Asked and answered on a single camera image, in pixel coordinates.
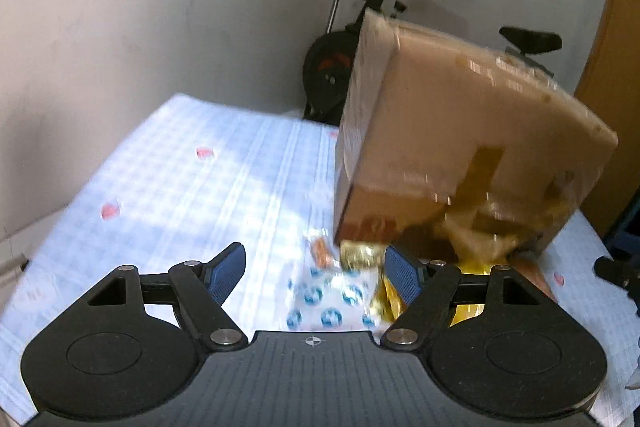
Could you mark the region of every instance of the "white wall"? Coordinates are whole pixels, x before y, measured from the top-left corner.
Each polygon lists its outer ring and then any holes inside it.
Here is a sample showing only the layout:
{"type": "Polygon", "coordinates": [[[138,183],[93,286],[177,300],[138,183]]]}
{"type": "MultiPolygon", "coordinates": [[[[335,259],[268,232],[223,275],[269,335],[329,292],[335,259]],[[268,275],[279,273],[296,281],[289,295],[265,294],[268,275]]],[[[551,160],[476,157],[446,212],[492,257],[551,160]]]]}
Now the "white wall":
{"type": "MultiPolygon", "coordinates": [[[[407,19],[493,47],[503,24],[559,32],[573,89],[604,0],[403,0],[407,19]]],[[[0,0],[0,237],[65,204],[172,93],[300,107],[331,0],[0,0]]],[[[344,0],[337,27],[358,0],[344,0]]]]}

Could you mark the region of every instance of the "metal screw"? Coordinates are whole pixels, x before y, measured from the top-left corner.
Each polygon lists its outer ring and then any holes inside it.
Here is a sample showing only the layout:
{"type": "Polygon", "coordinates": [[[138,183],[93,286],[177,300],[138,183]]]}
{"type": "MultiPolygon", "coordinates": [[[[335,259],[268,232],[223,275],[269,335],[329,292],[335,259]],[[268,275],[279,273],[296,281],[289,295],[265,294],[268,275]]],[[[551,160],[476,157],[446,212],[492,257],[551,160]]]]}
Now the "metal screw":
{"type": "Polygon", "coordinates": [[[418,333],[407,328],[398,328],[397,330],[387,331],[386,339],[394,344],[405,346],[406,344],[413,344],[418,340],[418,333]]]}
{"type": "Polygon", "coordinates": [[[237,344],[242,340],[242,333],[238,330],[222,328],[211,333],[209,338],[221,346],[231,346],[232,344],[237,344]]]}

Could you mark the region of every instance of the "brown cardboard box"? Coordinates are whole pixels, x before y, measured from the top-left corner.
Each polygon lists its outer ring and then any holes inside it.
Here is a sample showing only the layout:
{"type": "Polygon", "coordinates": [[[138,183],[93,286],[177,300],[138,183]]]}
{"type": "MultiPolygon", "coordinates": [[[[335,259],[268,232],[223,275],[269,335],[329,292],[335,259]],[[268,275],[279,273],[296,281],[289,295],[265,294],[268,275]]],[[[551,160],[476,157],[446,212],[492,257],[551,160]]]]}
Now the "brown cardboard box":
{"type": "Polygon", "coordinates": [[[336,148],[334,239],[402,233],[431,259],[541,250],[617,143],[539,71],[369,12],[336,148]]]}

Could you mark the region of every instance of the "tablecloth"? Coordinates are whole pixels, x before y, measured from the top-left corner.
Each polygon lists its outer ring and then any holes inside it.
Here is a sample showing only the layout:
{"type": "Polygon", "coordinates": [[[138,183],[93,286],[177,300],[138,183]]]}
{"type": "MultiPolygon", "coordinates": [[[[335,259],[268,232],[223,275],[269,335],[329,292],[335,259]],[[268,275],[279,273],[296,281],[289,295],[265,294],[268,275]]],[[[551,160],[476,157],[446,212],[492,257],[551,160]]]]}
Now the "tablecloth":
{"type": "MultiPolygon", "coordinates": [[[[332,229],[337,129],[176,95],[116,149],[38,250],[0,318],[0,407],[34,413],[19,361],[26,344],[113,267],[159,273],[208,261],[233,241],[247,269],[224,304],[249,338],[282,325],[283,269],[332,229]]],[[[617,425],[640,405],[623,385],[636,367],[640,319],[593,276],[606,250],[579,212],[542,258],[559,303],[604,346],[609,372],[593,415],[617,425]]],[[[148,307],[174,321],[169,307],[148,307]]]]}

